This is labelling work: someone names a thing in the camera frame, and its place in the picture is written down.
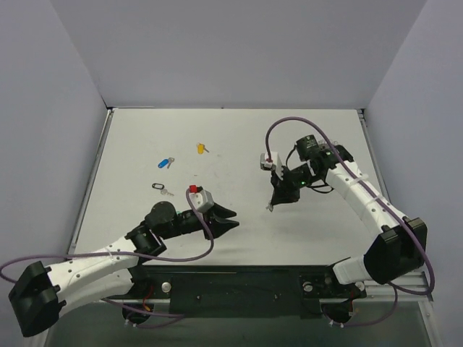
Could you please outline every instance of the round bolt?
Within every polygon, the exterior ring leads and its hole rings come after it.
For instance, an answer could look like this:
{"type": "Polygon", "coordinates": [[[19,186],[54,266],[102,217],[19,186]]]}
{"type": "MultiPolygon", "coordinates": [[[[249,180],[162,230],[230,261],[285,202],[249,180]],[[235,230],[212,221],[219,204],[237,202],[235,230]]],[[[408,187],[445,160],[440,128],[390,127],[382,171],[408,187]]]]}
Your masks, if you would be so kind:
{"type": "Polygon", "coordinates": [[[302,289],[304,289],[304,291],[306,291],[306,292],[311,292],[313,290],[313,287],[310,284],[310,282],[304,282],[302,284],[302,289]]]}
{"type": "Polygon", "coordinates": [[[360,291],[365,290],[365,284],[363,284],[363,282],[355,282],[355,286],[359,288],[360,291]]]}
{"type": "Polygon", "coordinates": [[[171,289],[172,289],[172,285],[169,282],[164,282],[164,283],[161,284],[161,290],[164,293],[170,292],[171,289]]]}

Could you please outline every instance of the gray floor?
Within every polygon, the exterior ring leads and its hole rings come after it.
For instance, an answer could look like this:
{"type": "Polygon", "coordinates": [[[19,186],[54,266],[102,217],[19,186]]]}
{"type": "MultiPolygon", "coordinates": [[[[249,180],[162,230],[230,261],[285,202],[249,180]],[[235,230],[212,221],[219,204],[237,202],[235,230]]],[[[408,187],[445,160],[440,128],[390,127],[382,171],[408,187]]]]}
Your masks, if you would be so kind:
{"type": "MultiPolygon", "coordinates": [[[[372,320],[391,303],[360,303],[356,321],[372,320]]],[[[339,329],[325,319],[189,319],[157,330],[124,327],[121,310],[90,304],[64,316],[51,331],[47,347],[94,346],[430,346],[417,303],[403,302],[385,322],[339,329]]]]}

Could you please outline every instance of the robotic arm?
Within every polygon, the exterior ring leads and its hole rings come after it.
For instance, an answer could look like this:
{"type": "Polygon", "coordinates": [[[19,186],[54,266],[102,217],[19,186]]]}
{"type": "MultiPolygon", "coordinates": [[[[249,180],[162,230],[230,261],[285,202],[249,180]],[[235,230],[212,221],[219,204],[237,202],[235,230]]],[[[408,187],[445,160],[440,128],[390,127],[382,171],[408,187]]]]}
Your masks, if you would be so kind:
{"type": "Polygon", "coordinates": [[[273,195],[269,210],[272,211],[275,205],[298,201],[301,188],[310,187],[321,180],[349,203],[372,238],[375,238],[365,254],[342,260],[333,266],[334,275],[340,284],[372,279],[384,284],[423,265],[424,259],[407,232],[378,201],[387,204],[403,219],[423,248],[428,232],[426,225],[419,218],[410,220],[382,197],[343,146],[336,145],[335,148],[357,179],[353,179],[332,150],[327,145],[319,144],[313,135],[298,140],[295,148],[304,163],[292,170],[281,164],[276,152],[271,153],[272,161],[269,161],[266,153],[260,157],[260,168],[271,171],[273,195]],[[376,197],[371,197],[360,181],[375,192],[376,197]]]}
{"type": "MultiPolygon", "coordinates": [[[[217,239],[239,225],[236,213],[216,204],[210,192],[190,187],[190,199],[217,239]]],[[[127,235],[79,259],[44,267],[29,265],[9,293],[25,337],[48,329],[67,312],[108,296],[143,293],[149,282],[142,264],[166,250],[165,239],[203,229],[192,210],[177,214],[170,202],[159,202],[127,235]]],[[[204,230],[206,239],[209,234],[204,230]]]]}

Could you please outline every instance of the yellow key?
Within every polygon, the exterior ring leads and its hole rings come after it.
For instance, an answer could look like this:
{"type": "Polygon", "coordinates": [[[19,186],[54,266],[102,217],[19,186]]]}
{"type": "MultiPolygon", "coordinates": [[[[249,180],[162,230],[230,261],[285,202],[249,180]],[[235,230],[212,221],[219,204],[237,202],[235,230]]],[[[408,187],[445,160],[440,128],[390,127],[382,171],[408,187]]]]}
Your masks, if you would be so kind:
{"type": "Polygon", "coordinates": [[[196,147],[197,147],[197,153],[198,154],[203,154],[204,151],[206,151],[207,153],[209,153],[209,151],[206,149],[205,145],[203,143],[197,143],[196,144],[196,147]]]}

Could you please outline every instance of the white table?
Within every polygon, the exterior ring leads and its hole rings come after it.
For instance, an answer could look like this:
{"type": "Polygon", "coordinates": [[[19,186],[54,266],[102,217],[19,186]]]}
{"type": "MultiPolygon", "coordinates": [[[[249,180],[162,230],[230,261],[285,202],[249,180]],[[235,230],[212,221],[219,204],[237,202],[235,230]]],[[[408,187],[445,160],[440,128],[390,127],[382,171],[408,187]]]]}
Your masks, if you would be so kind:
{"type": "MultiPolygon", "coordinates": [[[[266,210],[273,187],[270,173],[259,169],[260,154],[267,129],[285,116],[318,124],[379,188],[355,110],[116,109],[75,252],[93,251],[125,235],[158,201],[188,209],[185,190],[197,184],[236,211],[240,226],[218,239],[212,254],[189,264],[327,265],[365,253],[372,239],[336,192],[303,189],[298,203],[266,210]],[[198,142],[210,153],[199,155],[198,142]],[[167,157],[175,162],[159,169],[167,157]],[[151,187],[154,182],[165,184],[174,196],[161,195],[151,187]]],[[[271,149],[284,160],[294,142],[308,134],[320,139],[306,124],[281,124],[271,135],[271,149]]],[[[295,153],[290,167],[298,165],[295,153]]],[[[166,245],[166,257],[191,257],[209,247],[202,232],[169,239],[166,245]]]]}

